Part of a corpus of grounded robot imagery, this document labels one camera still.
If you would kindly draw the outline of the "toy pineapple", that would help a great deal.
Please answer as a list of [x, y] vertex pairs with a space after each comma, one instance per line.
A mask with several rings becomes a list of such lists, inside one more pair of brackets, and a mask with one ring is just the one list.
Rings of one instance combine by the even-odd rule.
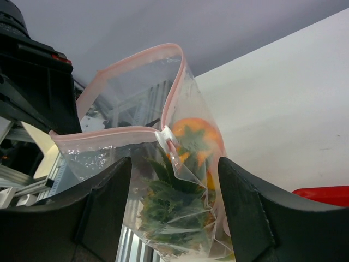
[[147, 180], [139, 232], [164, 261], [232, 261], [232, 242], [219, 227], [213, 189], [176, 178], [170, 156], [148, 159], [157, 179]]

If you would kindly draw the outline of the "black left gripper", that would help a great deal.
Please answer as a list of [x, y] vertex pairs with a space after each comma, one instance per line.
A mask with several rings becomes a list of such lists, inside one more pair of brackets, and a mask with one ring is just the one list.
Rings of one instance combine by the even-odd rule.
[[1, 0], [1, 116], [46, 133], [80, 133], [72, 71], [64, 54], [31, 40], [19, 8]]

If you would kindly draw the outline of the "clear zip top bag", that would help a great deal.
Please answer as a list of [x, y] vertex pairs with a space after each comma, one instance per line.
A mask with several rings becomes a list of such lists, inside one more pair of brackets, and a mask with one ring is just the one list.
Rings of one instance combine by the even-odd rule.
[[172, 132], [177, 121], [198, 117], [218, 128], [179, 45], [152, 47], [98, 71], [77, 100], [77, 114], [80, 133], [50, 136], [80, 181], [123, 157], [131, 159], [123, 223], [140, 240], [145, 243], [139, 213], [146, 181], [157, 179], [147, 160], [158, 160], [160, 152], [170, 156], [176, 178], [216, 191], [219, 227], [231, 240], [218, 178], [226, 151], [215, 151], [201, 166], [181, 161], [177, 153]]

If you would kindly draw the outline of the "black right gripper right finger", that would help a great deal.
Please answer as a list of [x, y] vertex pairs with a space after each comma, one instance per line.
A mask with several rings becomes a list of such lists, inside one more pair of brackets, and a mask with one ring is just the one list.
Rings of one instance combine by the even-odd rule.
[[348, 208], [297, 196], [226, 157], [218, 174], [236, 261], [348, 261]]

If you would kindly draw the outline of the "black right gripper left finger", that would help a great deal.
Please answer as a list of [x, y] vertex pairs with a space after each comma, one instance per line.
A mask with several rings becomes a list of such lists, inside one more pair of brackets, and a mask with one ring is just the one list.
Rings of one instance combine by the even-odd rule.
[[132, 163], [31, 206], [1, 210], [1, 261], [115, 261]]

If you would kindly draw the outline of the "red toy tomato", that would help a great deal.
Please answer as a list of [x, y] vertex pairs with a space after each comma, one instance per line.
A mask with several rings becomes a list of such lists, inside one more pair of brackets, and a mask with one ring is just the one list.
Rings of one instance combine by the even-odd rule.
[[225, 152], [219, 129], [202, 118], [181, 119], [172, 125], [172, 132], [179, 142], [177, 153], [183, 162], [195, 160], [201, 166], [215, 151]]

